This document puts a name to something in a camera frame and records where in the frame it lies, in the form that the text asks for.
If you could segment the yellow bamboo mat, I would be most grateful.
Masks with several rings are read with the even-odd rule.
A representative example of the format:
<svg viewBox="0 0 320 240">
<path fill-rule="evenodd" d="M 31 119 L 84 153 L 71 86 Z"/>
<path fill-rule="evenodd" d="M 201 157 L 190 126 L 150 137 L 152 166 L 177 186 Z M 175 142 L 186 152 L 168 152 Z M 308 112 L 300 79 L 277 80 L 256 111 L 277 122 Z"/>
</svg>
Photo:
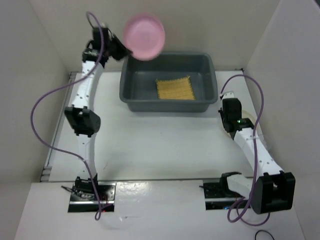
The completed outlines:
<svg viewBox="0 0 320 240">
<path fill-rule="evenodd" d="M 156 80 L 157 95 L 161 100 L 192 100 L 196 99 L 190 76 L 171 80 Z"/>
</svg>

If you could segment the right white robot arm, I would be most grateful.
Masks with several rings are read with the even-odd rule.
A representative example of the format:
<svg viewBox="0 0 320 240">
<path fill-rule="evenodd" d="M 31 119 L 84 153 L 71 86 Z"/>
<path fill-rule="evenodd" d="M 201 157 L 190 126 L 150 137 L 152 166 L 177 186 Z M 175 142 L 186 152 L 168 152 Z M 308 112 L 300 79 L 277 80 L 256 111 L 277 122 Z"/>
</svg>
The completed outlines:
<svg viewBox="0 0 320 240">
<path fill-rule="evenodd" d="M 293 205 L 296 179 L 273 160 L 258 135 L 254 124 L 242 117 L 241 102 L 231 96 L 221 98 L 218 111 L 224 130 L 243 151 L 252 167 L 253 178 L 239 172 L 223 173 L 219 191 L 229 197 L 233 193 L 251 200 L 250 206 L 256 214 L 290 210 Z"/>
</svg>

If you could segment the grey plastic bin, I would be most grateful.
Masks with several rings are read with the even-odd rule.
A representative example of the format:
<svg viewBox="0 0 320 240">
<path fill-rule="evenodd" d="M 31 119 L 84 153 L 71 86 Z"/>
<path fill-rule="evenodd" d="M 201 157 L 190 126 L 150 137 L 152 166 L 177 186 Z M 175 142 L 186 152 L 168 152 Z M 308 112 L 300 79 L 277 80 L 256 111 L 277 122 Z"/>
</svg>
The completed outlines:
<svg viewBox="0 0 320 240">
<path fill-rule="evenodd" d="M 194 100 L 160 99 L 158 80 L 189 77 Z M 132 112 L 203 113 L 218 100 L 211 57 L 202 52 L 165 51 L 149 61 L 127 58 L 122 66 L 119 98 Z"/>
</svg>

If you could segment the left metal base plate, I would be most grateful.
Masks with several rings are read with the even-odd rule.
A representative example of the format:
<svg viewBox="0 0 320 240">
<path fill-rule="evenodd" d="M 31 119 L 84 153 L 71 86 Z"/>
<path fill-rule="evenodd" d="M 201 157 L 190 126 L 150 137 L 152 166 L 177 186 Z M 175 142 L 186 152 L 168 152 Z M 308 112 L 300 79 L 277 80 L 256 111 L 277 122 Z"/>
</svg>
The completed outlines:
<svg viewBox="0 0 320 240">
<path fill-rule="evenodd" d="M 115 209 L 116 196 L 115 182 L 100 181 L 97 191 L 103 212 L 113 212 Z M 99 209 L 98 200 L 94 192 L 76 190 L 75 184 L 72 187 L 64 187 L 70 193 L 68 212 L 69 213 L 86 213 L 97 212 Z"/>
</svg>

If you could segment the white bowl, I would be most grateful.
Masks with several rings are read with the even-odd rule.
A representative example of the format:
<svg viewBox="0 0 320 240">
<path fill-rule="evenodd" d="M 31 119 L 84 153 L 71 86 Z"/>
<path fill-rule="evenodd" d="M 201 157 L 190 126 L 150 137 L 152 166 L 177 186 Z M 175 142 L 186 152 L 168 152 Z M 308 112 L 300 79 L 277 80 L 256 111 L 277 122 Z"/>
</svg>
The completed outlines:
<svg viewBox="0 0 320 240">
<path fill-rule="evenodd" d="M 221 112 L 221 121 L 223 130 L 234 140 L 236 132 L 243 129 L 253 129 L 256 119 L 247 111 L 242 110 L 241 113 L 225 113 Z"/>
</svg>

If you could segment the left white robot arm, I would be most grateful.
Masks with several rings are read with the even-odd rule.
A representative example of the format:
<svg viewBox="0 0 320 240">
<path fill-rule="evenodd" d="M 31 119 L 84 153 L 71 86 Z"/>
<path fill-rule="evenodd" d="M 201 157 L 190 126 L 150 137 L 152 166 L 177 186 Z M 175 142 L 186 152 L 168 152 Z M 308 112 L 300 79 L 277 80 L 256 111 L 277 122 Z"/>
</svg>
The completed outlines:
<svg viewBox="0 0 320 240">
<path fill-rule="evenodd" d="M 100 193 L 95 166 L 95 139 L 101 127 L 101 118 L 94 112 L 94 100 L 99 79 L 105 64 L 111 57 L 116 61 L 131 54 L 109 28 L 92 29 L 90 40 L 82 52 L 82 77 L 71 103 L 64 109 L 64 115 L 74 130 L 78 142 L 78 155 L 85 162 L 74 183 L 74 191 L 82 193 L 88 200 L 94 200 Z"/>
</svg>

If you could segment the metal base plate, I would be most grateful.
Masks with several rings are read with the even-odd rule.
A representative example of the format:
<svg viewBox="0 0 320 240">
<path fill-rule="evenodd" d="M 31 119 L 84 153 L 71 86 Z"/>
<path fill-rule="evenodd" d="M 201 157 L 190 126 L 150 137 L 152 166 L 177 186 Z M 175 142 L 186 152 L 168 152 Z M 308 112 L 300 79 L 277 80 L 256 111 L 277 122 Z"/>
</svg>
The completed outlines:
<svg viewBox="0 0 320 240">
<path fill-rule="evenodd" d="M 97 191 L 103 212 L 113 212 L 115 209 L 116 196 L 115 182 L 100 181 Z M 68 212 L 69 213 L 86 213 L 97 212 L 99 209 L 98 200 L 94 192 L 76 190 L 75 184 L 72 187 L 64 187 L 70 193 Z"/>
<path fill-rule="evenodd" d="M 203 180 L 199 185 L 203 191 L 205 210 L 228 210 L 230 206 L 240 198 L 236 192 L 225 193 L 219 180 Z"/>
</svg>

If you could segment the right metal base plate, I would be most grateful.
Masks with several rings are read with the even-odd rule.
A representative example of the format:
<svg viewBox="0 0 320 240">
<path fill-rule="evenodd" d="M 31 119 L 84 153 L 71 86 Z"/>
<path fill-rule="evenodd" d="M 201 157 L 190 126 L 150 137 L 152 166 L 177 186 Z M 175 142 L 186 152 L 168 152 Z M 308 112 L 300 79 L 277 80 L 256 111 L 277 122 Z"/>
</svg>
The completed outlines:
<svg viewBox="0 0 320 240">
<path fill-rule="evenodd" d="M 199 185 L 203 191 L 205 210 L 228 210 L 230 206 L 240 198 L 236 192 L 225 193 L 219 180 L 203 180 Z"/>
</svg>

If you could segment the aluminium table edge rail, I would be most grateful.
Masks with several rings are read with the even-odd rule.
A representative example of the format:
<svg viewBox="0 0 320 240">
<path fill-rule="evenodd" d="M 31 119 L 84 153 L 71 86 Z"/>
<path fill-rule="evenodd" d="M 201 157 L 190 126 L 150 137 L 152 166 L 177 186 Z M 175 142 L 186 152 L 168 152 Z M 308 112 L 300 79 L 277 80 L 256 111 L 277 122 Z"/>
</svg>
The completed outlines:
<svg viewBox="0 0 320 240">
<path fill-rule="evenodd" d="M 74 82 L 76 80 L 76 76 L 77 76 L 77 72 L 76 71 L 72 71 L 69 74 L 68 82 L 69 83 Z M 55 130 L 53 132 L 53 137 L 52 137 L 52 140 L 51 140 L 51 145 L 52 146 L 55 143 L 55 140 L 56 140 L 59 128 L 60 128 L 60 122 L 61 122 L 62 115 L 63 115 L 63 109 L 64 109 L 64 107 L 66 105 L 66 102 L 68 102 L 69 99 L 70 99 L 70 88 L 67 87 L 67 89 L 65 90 L 64 99 L 62 101 L 62 106 L 61 106 L 61 109 L 60 109 L 60 112 L 59 112 L 59 115 L 58 115 L 58 119 L 57 119 L 57 123 L 56 123 L 56 126 L 55 126 Z M 50 174 L 51 174 L 51 170 L 52 170 L 52 165 L 50 163 L 50 158 L 51 158 L 52 152 L 53 152 L 53 150 L 51 148 L 49 148 L 48 153 L 47 153 L 47 157 L 46 157 L 46 161 L 45 161 L 45 164 L 44 164 L 44 167 L 42 169 L 41 176 L 40 176 L 40 179 L 39 179 L 40 183 L 42 183 L 42 182 L 47 183 L 49 181 L 49 179 L 50 179 Z"/>
</svg>

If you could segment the pink plastic plate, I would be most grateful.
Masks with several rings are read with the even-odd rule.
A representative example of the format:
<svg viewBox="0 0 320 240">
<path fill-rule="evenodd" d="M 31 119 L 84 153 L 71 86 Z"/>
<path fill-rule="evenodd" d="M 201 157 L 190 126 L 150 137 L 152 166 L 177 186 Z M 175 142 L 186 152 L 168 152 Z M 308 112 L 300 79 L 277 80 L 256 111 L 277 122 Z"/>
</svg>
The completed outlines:
<svg viewBox="0 0 320 240">
<path fill-rule="evenodd" d="M 157 17 L 149 13 L 141 13 L 131 17 L 125 24 L 123 41 L 133 58 L 150 61 L 162 52 L 166 33 Z"/>
</svg>

